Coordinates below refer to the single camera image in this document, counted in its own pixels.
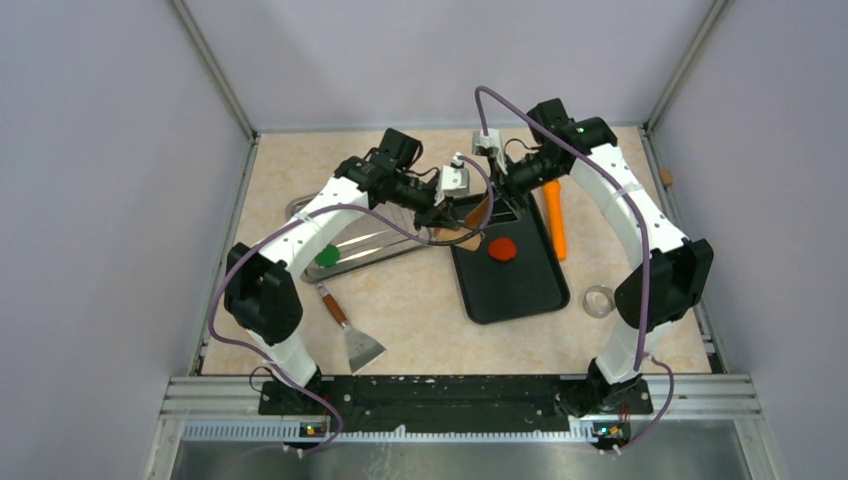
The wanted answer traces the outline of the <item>wooden dough roller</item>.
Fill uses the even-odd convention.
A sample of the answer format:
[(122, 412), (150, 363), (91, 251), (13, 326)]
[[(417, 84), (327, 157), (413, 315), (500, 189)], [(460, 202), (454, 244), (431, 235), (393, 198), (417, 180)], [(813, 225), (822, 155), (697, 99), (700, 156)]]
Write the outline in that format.
[[(455, 241), (471, 233), (476, 228), (482, 226), (488, 206), (489, 200), (485, 194), (456, 199), (453, 204), (453, 212), (459, 220), (459, 228), (433, 228), (431, 240), (435, 242)], [(521, 214), (516, 212), (508, 202), (503, 199), (497, 199), (489, 215), (488, 223), (482, 231), (470, 239), (456, 244), (456, 247), (468, 251), (476, 251), (487, 236), (495, 232), (497, 227), (518, 221), (520, 218)]]

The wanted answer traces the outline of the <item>orange-red dough piece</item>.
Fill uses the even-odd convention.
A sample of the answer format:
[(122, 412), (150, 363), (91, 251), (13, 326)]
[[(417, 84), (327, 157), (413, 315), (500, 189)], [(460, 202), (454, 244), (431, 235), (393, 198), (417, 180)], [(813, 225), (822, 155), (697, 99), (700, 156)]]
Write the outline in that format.
[(508, 237), (499, 237), (492, 240), (488, 245), (489, 256), (498, 262), (510, 262), (517, 256), (517, 246)]

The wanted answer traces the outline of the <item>black baking tray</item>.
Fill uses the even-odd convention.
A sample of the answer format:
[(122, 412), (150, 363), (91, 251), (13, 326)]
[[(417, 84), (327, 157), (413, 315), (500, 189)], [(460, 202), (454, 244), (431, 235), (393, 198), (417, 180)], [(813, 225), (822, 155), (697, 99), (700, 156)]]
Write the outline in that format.
[[(450, 249), (466, 314), (476, 324), (555, 312), (570, 303), (542, 213), (532, 196), (526, 200), (519, 212), (497, 200), (481, 245), (474, 251)], [(488, 253), (489, 244), (499, 239), (513, 242), (513, 259), (500, 261)]]

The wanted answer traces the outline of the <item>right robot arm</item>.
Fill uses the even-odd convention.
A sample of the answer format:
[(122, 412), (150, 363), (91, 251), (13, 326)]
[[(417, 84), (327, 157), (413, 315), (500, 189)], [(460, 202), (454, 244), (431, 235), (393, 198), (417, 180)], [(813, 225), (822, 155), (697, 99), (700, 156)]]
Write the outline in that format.
[(537, 143), (534, 152), (506, 164), (503, 178), (512, 194), (570, 177), (594, 201), (633, 269), (614, 291), (617, 322), (606, 345), (560, 401), (572, 416), (612, 412), (640, 381), (643, 362), (700, 301), (714, 250), (705, 239), (690, 239), (660, 210), (603, 119), (577, 121), (558, 98), (528, 112), (510, 109)]

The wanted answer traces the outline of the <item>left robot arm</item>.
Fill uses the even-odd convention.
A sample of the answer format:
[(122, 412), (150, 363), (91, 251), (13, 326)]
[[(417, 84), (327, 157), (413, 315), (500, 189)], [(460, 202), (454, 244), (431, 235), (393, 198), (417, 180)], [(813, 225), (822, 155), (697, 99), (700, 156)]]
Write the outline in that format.
[(304, 309), (295, 281), (306, 267), (359, 218), (368, 215), (389, 225), (374, 210), (380, 204), (418, 215), (420, 227), (437, 220), (448, 228), (460, 224), (448, 199), (467, 187), (474, 163), (456, 153), (423, 182), (410, 169), (422, 148), (421, 141), (387, 129), (379, 146), (342, 161), (317, 195), (277, 231), (253, 246), (238, 243), (228, 253), (215, 298), (252, 337), (248, 349), (284, 384), (283, 401), (297, 413), (314, 410), (321, 397), (312, 380), (318, 366), (297, 332)]

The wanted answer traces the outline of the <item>green dough disc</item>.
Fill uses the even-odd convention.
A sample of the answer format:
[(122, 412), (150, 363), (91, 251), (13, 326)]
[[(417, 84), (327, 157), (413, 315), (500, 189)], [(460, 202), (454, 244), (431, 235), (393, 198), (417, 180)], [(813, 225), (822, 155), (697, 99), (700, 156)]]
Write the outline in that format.
[(320, 268), (335, 266), (341, 259), (341, 252), (336, 245), (329, 244), (314, 258), (314, 263)]

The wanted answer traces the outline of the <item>orange toy carrot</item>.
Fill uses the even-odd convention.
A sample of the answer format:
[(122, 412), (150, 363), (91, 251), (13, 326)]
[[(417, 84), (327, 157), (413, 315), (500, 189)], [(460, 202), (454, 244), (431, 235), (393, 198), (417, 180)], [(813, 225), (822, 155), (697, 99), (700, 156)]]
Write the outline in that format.
[(547, 213), (550, 240), (559, 262), (567, 259), (567, 239), (561, 203), (561, 186), (557, 180), (542, 187), (542, 195)]

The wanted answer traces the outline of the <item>silver metal tray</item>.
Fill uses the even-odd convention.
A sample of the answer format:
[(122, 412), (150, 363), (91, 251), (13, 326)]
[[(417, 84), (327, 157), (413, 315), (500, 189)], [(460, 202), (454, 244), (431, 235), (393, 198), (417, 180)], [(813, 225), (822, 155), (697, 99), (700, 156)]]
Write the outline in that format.
[[(312, 201), (315, 194), (296, 198), (286, 206), (286, 219)], [(413, 232), (414, 215), (409, 210), (394, 204), (381, 204), (376, 213), (391, 220), (407, 232)], [(337, 248), (339, 258), (333, 265), (323, 266), (312, 261), (301, 274), (305, 283), (316, 284), (393, 259), (427, 245), (407, 238), (370, 215), (363, 215), (348, 225), (330, 243)]]

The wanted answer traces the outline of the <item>small brown wall object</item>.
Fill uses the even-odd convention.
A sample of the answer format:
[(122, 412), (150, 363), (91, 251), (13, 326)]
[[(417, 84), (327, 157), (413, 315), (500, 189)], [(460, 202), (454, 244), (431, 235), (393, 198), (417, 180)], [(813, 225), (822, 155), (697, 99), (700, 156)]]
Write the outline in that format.
[(663, 188), (669, 188), (674, 183), (674, 178), (671, 171), (667, 168), (660, 168), (658, 170), (658, 175), (660, 178), (660, 183)]

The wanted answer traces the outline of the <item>wooden handled metal scraper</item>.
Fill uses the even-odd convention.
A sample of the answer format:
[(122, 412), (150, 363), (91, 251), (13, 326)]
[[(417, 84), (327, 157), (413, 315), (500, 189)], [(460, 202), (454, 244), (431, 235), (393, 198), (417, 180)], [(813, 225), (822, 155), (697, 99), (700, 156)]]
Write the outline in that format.
[(325, 308), (344, 332), (349, 369), (352, 375), (357, 375), (384, 355), (386, 348), (379, 341), (353, 326), (335, 297), (323, 284), (318, 283), (316, 290)]

